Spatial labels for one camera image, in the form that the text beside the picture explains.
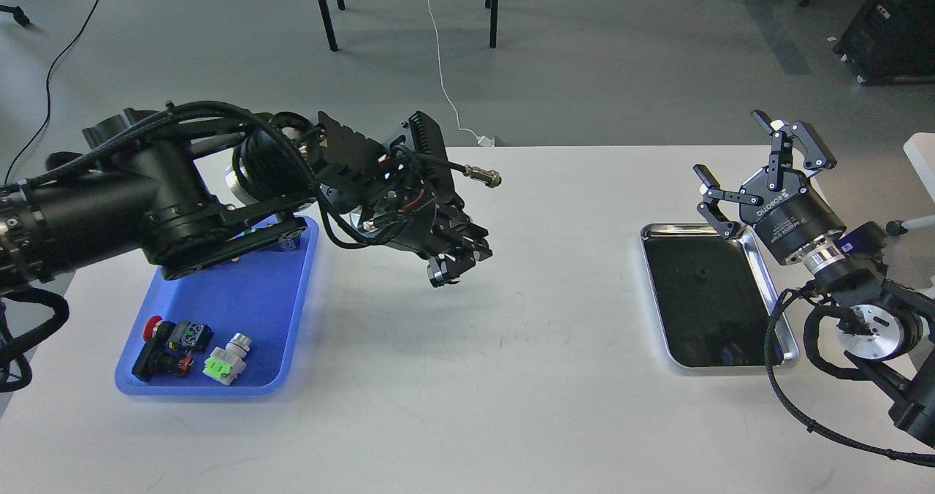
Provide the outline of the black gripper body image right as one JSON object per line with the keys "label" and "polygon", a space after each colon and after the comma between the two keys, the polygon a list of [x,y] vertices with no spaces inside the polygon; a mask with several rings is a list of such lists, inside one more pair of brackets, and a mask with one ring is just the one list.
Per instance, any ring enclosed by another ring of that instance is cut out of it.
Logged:
{"label": "black gripper body image right", "polygon": [[757,197],[760,205],[742,205],[739,217],[754,227],[755,234],[781,265],[797,263],[798,250],[818,238],[831,235],[834,240],[844,234],[844,222],[811,184],[811,178],[801,171],[784,169],[782,187],[768,190],[765,169],[752,175],[741,185],[745,194]]}

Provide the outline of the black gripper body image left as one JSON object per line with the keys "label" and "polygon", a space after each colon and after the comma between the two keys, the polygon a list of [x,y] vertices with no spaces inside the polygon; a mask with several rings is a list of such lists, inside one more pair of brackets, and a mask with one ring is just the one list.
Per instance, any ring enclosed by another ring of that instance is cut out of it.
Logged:
{"label": "black gripper body image left", "polygon": [[421,258],[435,257],[440,240],[435,237],[435,222],[468,221],[462,199],[441,202],[438,199],[381,200],[362,208],[362,235],[373,245],[413,252]]}

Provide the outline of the black robot arm image left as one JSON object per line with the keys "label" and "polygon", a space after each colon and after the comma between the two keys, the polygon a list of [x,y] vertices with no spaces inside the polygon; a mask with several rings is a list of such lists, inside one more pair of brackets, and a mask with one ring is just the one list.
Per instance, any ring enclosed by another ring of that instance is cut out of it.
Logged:
{"label": "black robot arm image left", "polygon": [[434,287],[493,254],[453,173],[489,188],[500,173],[450,161],[420,111],[385,143],[323,112],[308,120],[218,101],[126,109],[83,135],[87,153],[56,152],[44,174],[2,187],[2,300],[53,312],[21,335],[2,322],[4,393],[31,383],[27,351],[69,316],[66,298],[34,282],[128,251],[178,280],[297,237],[298,213],[317,204],[334,244],[413,252]]}

